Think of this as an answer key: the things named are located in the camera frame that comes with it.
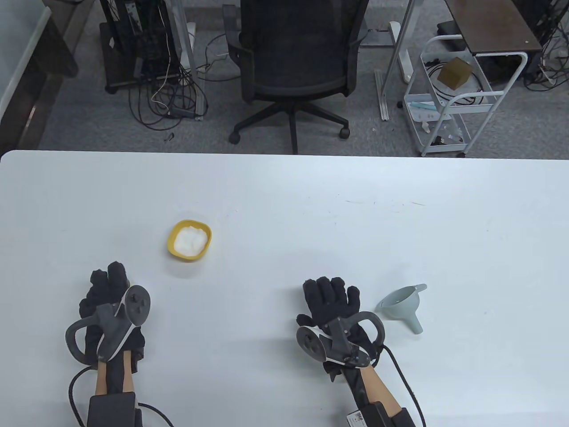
chair armrest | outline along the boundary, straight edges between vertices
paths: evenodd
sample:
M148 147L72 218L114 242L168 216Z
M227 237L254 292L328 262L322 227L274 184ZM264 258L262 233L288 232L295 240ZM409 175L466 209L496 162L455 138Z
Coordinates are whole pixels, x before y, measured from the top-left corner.
M255 95L255 62L253 52L242 46L239 41L239 28L237 27L237 6L223 5L223 25L229 56L241 70L241 94L245 102L253 102Z

chair wheel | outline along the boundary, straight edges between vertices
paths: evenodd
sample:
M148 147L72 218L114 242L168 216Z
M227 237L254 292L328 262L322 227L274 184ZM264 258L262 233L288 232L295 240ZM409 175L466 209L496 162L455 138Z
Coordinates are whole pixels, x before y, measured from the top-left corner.
M232 143L233 145L239 144L240 140L241 140L241 135L239 135L237 132L232 132L231 135L229 136L229 142Z
M348 139L350 137L350 128L342 128L340 131L340 138Z

office chair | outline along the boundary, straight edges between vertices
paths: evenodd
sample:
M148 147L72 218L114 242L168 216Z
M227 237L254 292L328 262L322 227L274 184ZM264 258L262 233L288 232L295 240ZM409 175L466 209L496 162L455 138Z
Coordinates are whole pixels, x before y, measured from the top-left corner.
M235 125L229 142L238 144L241 129L285 112L297 154L298 111L342 125L339 136L347 139L348 120L309 101L348 96L356 88L367 6L368 0L241 0L240 32L237 8L223 5L229 56L241 70L243 100L273 102Z

sticker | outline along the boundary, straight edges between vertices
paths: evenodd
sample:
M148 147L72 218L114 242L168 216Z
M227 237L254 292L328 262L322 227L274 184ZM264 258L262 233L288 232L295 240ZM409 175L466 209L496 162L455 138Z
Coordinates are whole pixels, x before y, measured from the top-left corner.
M350 427L368 427L360 410L348 414L346 419Z

white cable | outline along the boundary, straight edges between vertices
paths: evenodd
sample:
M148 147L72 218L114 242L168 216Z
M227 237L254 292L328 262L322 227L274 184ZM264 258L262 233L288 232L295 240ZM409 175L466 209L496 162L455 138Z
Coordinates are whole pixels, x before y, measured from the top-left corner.
M164 77L164 81L162 82L162 86L160 86L160 89L158 89L154 93L154 95L152 95L152 98L150 98L150 100L156 104L163 105L164 108L166 108L166 110L169 112L170 109L168 108L168 106L166 104L154 99L154 97L156 95L158 95L158 92L160 92L162 89L164 89L164 86L166 85L166 81L168 80L168 73L170 72L170 63L172 62L172 57L170 56L170 46L168 45L168 29L166 29L166 24L164 23L164 18L162 18L162 11L160 10L160 5L158 5L158 13L160 14L160 20L162 21L162 26L164 27L164 34L166 34L166 49L168 49L168 67L166 68L166 77Z

